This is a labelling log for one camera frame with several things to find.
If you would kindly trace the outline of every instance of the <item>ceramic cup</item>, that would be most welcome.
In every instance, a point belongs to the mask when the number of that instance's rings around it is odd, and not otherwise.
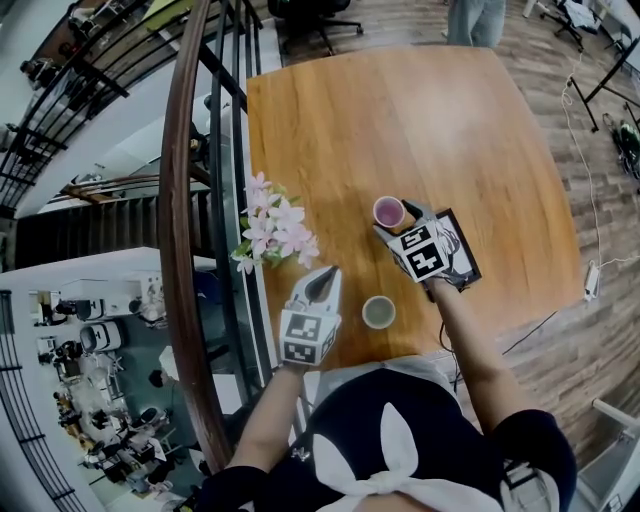
[[[405,216],[404,205],[392,196],[382,196],[373,205],[373,218],[385,228],[395,228],[402,224]]]
[[[389,297],[376,295],[362,306],[362,319],[372,329],[386,329],[396,318],[396,307]]]

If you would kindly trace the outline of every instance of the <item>white bow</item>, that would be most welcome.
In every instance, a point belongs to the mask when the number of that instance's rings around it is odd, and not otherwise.
[[[390,403],[382,412],[380,442],[389,471],[371,475],[368,480],[356,480],[335,445],[321,435],[313,436],[316,477],[324,485],[344,494],[343,498],[318,512],[352,512],[367,496],[396,491],[439,512],[502,512],[494,498],[473,487],[448,480],[411,478],[418,469],[418,450],[409,425]]]

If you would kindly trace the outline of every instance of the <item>stair step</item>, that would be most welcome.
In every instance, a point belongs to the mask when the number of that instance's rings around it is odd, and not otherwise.
[[[213,257],[211,193],[191,194],[194,254]],[[134,247],[158,248],[158,198],[82,206],[17,221],[16,268]]]

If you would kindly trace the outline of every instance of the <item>flower bouquet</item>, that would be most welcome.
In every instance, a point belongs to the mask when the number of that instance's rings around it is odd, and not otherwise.
[[[265,181],[264,173],[249,177],[246,217],[240,218],[245,239],[231,253],[238,272],[250,274],[253,267],[268,261],[278,266],[297,256],[298,263],[311,268],[311,259],[320,254],[318,237],[302,225],[304,208],[294,206],[299,197],[287,198],[282,185]]]

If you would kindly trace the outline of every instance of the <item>person's legs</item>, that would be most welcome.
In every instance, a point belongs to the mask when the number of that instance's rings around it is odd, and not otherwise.
[[[473,46],[471,31],[480,18],[485,0],[452,0],[448,15],[447,44]]]
[[[506,0],[486,0],[480,18],[471,30],[473,46],[495,48],[502,37]]]

